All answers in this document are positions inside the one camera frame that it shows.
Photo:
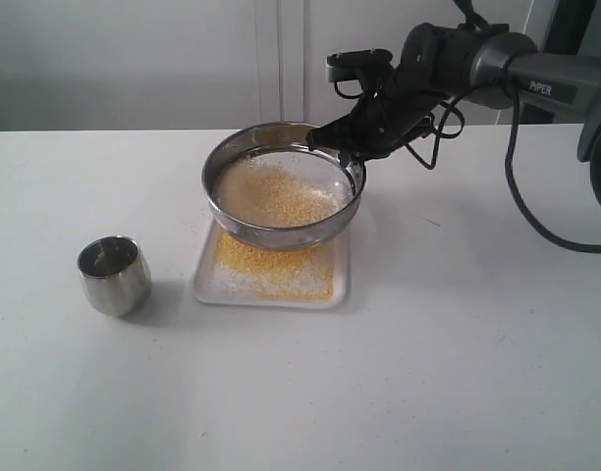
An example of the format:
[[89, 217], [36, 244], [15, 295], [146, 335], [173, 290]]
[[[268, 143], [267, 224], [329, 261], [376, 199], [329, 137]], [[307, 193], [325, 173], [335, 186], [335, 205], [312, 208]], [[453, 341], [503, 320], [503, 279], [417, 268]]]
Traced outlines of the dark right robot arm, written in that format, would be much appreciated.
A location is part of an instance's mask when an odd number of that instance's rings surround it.
[[577, 158], [590, 165], [601, 206], [601, 58], [548, 54], [505, 25], [477, 30], [421, 24], [407, 37], [400, 62], [386, 50], [333, 54], [332, 83], [356, 80], [351, 112], [310, 131], [310, 147], [374, 160], [431, 131], [424, 120], [443, 100], [463, 99], [494, 110], [523, 104], [582, 119]]

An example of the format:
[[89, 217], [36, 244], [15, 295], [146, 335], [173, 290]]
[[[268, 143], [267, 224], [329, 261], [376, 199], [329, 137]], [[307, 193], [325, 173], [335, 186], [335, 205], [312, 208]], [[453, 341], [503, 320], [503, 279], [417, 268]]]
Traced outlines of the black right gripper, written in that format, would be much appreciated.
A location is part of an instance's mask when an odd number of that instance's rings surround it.
[[426, 133], [429, 126], [420, 122], [448, 96], [433, 90], [400, 89], [394, 72], [359, 80], [361, 97], [350, 115], [311, 129], [308, 147], [338, 150], [339, 166], [345, 169], [389, 157], [415, 139], [417, 127]]

